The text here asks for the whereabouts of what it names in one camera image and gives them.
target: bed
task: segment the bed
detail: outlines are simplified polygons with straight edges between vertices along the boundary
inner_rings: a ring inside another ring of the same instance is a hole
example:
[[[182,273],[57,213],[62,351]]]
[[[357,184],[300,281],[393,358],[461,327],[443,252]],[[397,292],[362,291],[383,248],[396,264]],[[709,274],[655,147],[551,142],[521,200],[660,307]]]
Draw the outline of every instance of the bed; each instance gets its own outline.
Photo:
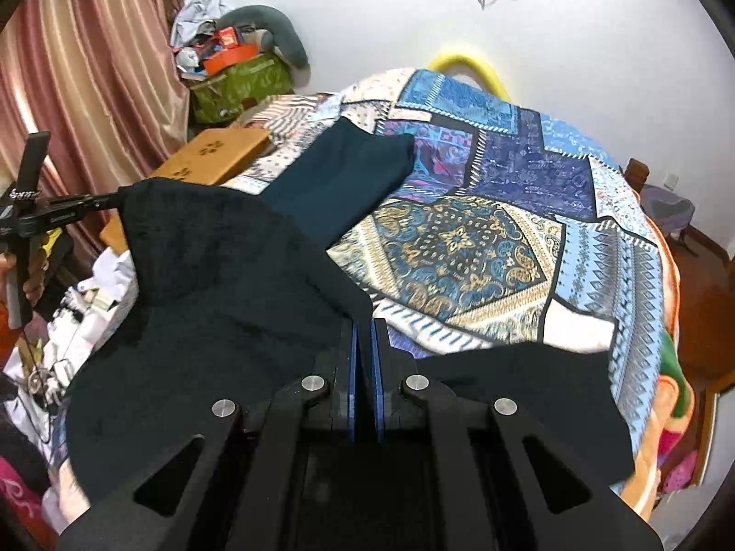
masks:
[[[686,430],[678,270],[615,160],[576,128],[425,69],[335,95],[286,95],[235,125],[276,145],[226,185],[257,194],[339,116],[414,135],[403,185],[329,254],[417,358],[538,340],[611,353],[636,472],[614,490],[648,519],[657,466]]]

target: yellow arch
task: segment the yellow arch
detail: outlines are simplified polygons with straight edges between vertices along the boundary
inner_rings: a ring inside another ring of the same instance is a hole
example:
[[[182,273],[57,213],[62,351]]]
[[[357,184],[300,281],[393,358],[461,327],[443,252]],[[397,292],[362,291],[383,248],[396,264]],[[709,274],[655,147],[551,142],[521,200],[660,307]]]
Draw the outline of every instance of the yellow arch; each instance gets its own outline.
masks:
[[[502,100],[510,101],[510,95],[508,95],[508,91],[505,90],[498,75],[495,74],[495,70],[475,54],[461,50],[442,51],[436,58],[431,60],[427,68],[435,71],[435,73],[443,73],[447,68],[456,64],[464,64],[474,70],[482,80],[488,93],[500,97]]]

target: green storage box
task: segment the green storage box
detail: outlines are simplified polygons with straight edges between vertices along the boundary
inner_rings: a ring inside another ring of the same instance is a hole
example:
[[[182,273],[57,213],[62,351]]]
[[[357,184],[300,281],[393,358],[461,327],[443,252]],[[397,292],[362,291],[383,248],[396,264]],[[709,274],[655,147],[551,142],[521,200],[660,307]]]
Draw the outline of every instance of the green storage box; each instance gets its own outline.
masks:
[[[220,124],[243,113],[243,100],[263,101],[268,95],[291,93],[288,67],[273,53],[233,64],[205,80],[184,79],[194,96],[200,124]]]

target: metal screw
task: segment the metal screw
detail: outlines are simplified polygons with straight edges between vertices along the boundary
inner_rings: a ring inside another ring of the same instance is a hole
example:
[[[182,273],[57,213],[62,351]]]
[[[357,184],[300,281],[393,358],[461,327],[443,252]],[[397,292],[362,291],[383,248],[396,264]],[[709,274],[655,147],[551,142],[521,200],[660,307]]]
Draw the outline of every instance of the metal screw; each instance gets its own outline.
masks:
[[[406,378],[406,385],[414,392],[420,392],[422,389],[429,387],[429,379],[423,375],[411,375]]]
[[[317,392],[324,386],[324,378],[319,375],[309,375],[301,380],[301,387],[308,392]]]
[[[223,419],[234,412],[234,402],[231,399],[219,399],[212,404],[212,414]]]
[[[511,414],[515,414],[518,409],[518,404],[509,397],[499,397],[495,401],[495,404],[493,404],[493,407],[498,414],[510,416]]]

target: electrical outlet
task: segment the electrical outlet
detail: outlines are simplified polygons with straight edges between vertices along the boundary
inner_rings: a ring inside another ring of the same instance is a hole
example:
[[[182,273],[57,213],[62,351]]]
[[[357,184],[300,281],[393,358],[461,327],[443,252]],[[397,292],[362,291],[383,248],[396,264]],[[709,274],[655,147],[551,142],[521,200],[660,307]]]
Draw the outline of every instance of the electrical outlet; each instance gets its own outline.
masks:
[[[679,176],[672,174],[671,172],[666,174],[666,177],[664,178],[664,186],[666,186],[670,191],[673,191],[676,188],[678,182]]]

